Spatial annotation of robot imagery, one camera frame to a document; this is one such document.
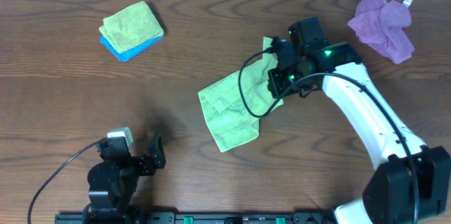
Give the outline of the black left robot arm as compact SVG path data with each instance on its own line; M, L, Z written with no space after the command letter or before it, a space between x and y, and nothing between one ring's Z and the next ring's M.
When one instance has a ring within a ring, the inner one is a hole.
M135 210L130 207L137 183L142 176L152 176L164 168L163 134L157 133L147 145L147 155L130 153L132 136L129 129L109 132L97 149L102 162L87 175L91 216L88 223L134 223Z

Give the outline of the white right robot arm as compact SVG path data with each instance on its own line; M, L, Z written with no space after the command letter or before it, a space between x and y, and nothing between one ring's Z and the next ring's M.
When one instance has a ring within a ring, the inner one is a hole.
M348 43L315 39L291 45L276 38L269 49L278 60L268 73L273 97L305 97L321 89L370 156L375 173L360 198L334 210L336 223L416 223L445 211L450 155L443 147L428 147L396 116Z

